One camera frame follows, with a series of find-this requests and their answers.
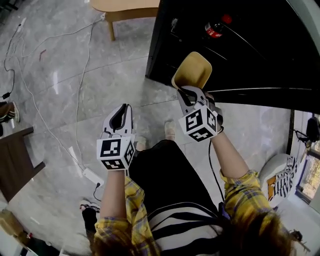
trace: black cable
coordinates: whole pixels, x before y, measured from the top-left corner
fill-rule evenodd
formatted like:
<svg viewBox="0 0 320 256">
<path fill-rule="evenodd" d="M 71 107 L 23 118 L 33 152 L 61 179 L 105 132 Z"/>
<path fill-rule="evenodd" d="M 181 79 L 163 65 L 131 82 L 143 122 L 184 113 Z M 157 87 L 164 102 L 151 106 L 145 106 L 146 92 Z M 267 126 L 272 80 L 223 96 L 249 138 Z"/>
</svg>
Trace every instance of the black cable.
<svg viewBox="0 0 320 256">
<path fill-rule="evenodd" d="M 212 170 L 212 173 L 213 173 L 213 176 L 214 176 L 215 182 L 216 182 L 216 184 L 217 184 L 217 185 L 218 185 L 218 187 L 219 187 L 220 194 L 221 194 L 221 197 L 222 197 L 222 201 L 225 201 L 224 194 L 222 193 L 222 190 L 221 190 L 221 187 L 220 187 L 219 182 L 218 182 L 218 180 L 217 180 L 217 177 L 216 177 L 216 174 L 215 174 L 214 168 L 212 167 L 212 163 L 211 163 L 211 156 L 210 156 L 210 149 L 211 149 L 211 139 L 210 139 L 210 142 L 209 142 L 209 150 L 208 150 L 208 154 L 209 154 L 209 163 L 210 163 L 210 167 L 211 167 L 211 170 Z"/>
<path fill-rule="evenodd" d="M 14 31 L 14 34 L 13 34 L 13 36 L 12 36 L 11 39 L 10 39 L 9 46 L 8 46 L 7 51 L 6 51 L 5 58 L 4 58 L 4 62 L 3 62 L 4 70 L 5 70 L 6 72 L 9 72 L 9 71 L 12 71 L 12 72 L 13 72 L 12 89 L 11 89 L 10 92 L 7 92 L 7 93 L 5 93 L 4 95 L 1 96 L 3 99 L 8 98 L 8 97 L 10 96 L 10 94 L 13 92 L 14 87 L 15 87 L 15 74 L 16 74 L 16 73 L 15 73 L 15 70 L 14 70 L 13 68 L 7 69 L 7 67 L 6 67 L 6 60 L 7 60 L 7 56 L 8 56 L 8 52 L 9 52 L 10 46 L 11 46 L 12 39 L 15 37 L 15 35 L 16 35 L 17 31 L 18 31 L 18 28 L 19 28 L 20 26 L 21 26 L 21 24 L 19 24 L 19 25 L 16 27 L 16 29 L 15 29 L 15 31 Z"/>
<path fill-rule="evenodd" d="M 98 182 L 97 184 L 96 184 L 96 187 L 95 187 L 95 190 L 94 190 L 94 192 L 93 192 L 93 197 L 96 199 L 96 200 L 98 200 L 99 202 L 101 202 L 101 200 L 99 200 L 98 198 L 96 198 L 96 191 L 97 191 L 97 188 L 99 188 L 100 187 L 100 183 Z"/>
</svg>

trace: person's bare forearm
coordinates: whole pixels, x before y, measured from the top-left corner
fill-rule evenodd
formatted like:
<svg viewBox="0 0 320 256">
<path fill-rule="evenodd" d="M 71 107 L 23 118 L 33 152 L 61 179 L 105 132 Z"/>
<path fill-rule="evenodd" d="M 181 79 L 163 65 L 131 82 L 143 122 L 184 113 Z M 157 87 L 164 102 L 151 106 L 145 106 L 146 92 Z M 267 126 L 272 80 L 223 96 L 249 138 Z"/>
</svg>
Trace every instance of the person's bare forearm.
<svg viewBox="0 0 320 256">
<path fill-rule="evenodd" d="M 125 172 L 109 170 L 100 207 L 100 218 L 127 218 Z"/>
<path fill-rule="evenodd" d="M 213 137 L 211 142 L 225 177 L 238 179 L 249 171 L 246 162 L 224 132 Z"/>
</svg>

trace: white power strip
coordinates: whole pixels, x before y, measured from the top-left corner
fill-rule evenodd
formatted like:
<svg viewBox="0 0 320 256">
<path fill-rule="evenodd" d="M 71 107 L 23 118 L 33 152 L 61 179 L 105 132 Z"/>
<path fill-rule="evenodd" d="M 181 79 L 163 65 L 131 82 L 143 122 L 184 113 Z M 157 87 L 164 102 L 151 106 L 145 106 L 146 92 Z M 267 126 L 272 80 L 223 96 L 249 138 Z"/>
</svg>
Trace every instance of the white power strip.
<svg viewBox="0 0 320 256">
<path fill-rule="evenodd" d="M 92 181 L 95 184 L 100 183 L 100 187 L 105 183 L 102 178 L 100 178 L 98 175 L 96 175 L 92 170 L 89 168 L 85 168 L 83 171 L 83 175 L 87 177 L 90 181 Z"/>
</svg>

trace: red label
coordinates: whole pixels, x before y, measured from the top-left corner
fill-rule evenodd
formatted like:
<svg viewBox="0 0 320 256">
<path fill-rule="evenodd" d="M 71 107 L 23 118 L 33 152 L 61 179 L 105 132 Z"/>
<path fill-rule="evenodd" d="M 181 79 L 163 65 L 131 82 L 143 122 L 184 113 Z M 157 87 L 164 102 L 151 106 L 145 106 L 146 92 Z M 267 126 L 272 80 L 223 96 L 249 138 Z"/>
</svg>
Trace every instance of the red label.
<svg viewBox="0 0 320 256">
<path fill-rule="evenodd" d="M 220 33 L 217 33 L 216 31 L 214 31 L 212 29 L 212 27 L 209 27 L 207 30 L 206 30 L 207 34 L 212 37 L 212 38 L 219 38 L 222 36 L 222 34 Z"/>
</svg>

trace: white cube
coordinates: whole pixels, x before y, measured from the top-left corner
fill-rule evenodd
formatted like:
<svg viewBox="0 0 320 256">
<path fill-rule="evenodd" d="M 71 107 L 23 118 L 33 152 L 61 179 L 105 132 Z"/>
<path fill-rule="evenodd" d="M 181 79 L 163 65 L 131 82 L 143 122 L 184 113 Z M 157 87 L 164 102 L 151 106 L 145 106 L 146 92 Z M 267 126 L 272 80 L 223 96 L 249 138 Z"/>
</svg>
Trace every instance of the white cube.
<svg viewBox="0 0 320 256">
<path fill-rule="evenodd" d="M 96 158 L 108 170 L 127 170 L 136 149 L 134 138 L 105 138 L 96 141 Z"/>
<path fill-rule="evenodd" d="M 216 111 L 211 111 L 203 105 L 179 119 L 179 123 L 185 135 L 196 142 L 201 142 L 218 134 L 217 117 Z"/>
</svg>

